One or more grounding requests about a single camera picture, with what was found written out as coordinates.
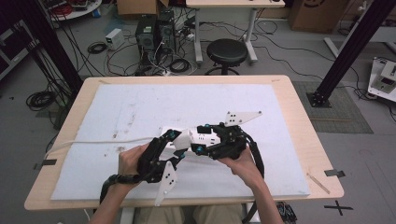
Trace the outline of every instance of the wrist strap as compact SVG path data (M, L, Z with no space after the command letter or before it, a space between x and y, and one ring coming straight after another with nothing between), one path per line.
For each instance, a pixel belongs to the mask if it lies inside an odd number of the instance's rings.
M140 175L111 175L105 183L103 183L102 190L100 192L99 203L105 199L108 188L114 184L137 184L141 181Z

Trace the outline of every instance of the person's arm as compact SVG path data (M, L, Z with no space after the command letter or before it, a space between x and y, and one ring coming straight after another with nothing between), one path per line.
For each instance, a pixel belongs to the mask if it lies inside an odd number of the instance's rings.
M146 150L148 144L134 147L128 151L120 153L119 156L119 175L136 175L137 174L137 162ZM120 209L120 205L128 192L135 188L138 184L126 185L126 184L115 184L108 188L106 197L99 205L95 214L90 220L90 224L107 224L113 223L116 214Z
M283 224L270 190L251 158L249 147L242 151L235 161L230 158L219 159L219 161L230 167L233 174L241 177L245 184L251 188L262 223Z

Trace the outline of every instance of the wooden table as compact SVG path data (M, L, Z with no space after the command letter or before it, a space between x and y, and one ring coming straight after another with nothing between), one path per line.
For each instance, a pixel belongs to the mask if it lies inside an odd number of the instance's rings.
M201 40L200 40L200 32L199 32L199 23L201 21L200 18L200 8L203 7L244 7L251 8L250 16L248 19L249 25L247 28L247 32L244 35L244 42L247 46L247 52L249 55L249 59L251 63L255 63L258 61L256 53L250 43L251 34L254 28L254 22L256 20L257 8L260 7L284 7L285 3L283 1L274 2L272 0L187 0L186 4L188 7L195 8L195 39L194 39L194 49L195 49L195 61L198 64L201 64L204 59L202 57L201 50Z
M283 117L290 131L297 156L311 194L308 197L293 200L309 200L320 198L340 198L344 190L336 176L326 176L324 171L332 170L332 165L318 136L306 115L303 105L297 96L290 80L286 76L210 76L210 77L92 77L85 80L73 107L59 132L54 147L61 143L72 141L77 135L79 125L87 113L96 90L100 85L111 84L269 84L272 85ZM64 158L70 146L50 153L48 160L57 160L55 165L43 166L30 191L25 208L27 210L50 210L68 208L93 208L97 201L52 201L50 199L64 163ZM247 203L249 200L223 199L216 203ZM172 201L173 205L205 204L207 200L196 199ZM150 206L150 202L124 201L122 206Z

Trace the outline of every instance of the white desk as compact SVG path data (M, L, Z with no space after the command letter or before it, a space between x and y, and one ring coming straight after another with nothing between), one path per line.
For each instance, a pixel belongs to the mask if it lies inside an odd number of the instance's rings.
M251 12L249 16L249 25L247 28L247 33L244 35L244 42L247 46L248 56L251 63L255 63L258 61L256 53L250 43L251 33L254 28L254 21L256 19L257 8L258 7L283 7L285 3L283 1L274 2L271 0L187 0L186 1L188 7L195 8L195 40L194 40L194 49L195 49L195 60L198 64L201 64L204 59L201 51L201 42L200 42L200 34L199 34L199 22L200 18L200 8L202 7L250 7Z

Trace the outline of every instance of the white foam board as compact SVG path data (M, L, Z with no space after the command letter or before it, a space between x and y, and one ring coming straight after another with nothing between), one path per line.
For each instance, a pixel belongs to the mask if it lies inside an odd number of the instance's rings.
M270 85L102 85L82 121L78 141L125 141L159 136L163 126L190 128L225 121L228 111L261 111L241 125L258 143L273 196L309 195L304 174ZM52 200L98 200L103 182L117 172L120 151L139 143L71 146ZM166 149L162 157L172 156ZM177 166L178 182L166 199L252 196L224 164L191 154ZM155 199L160 184L143 182L128 199Z

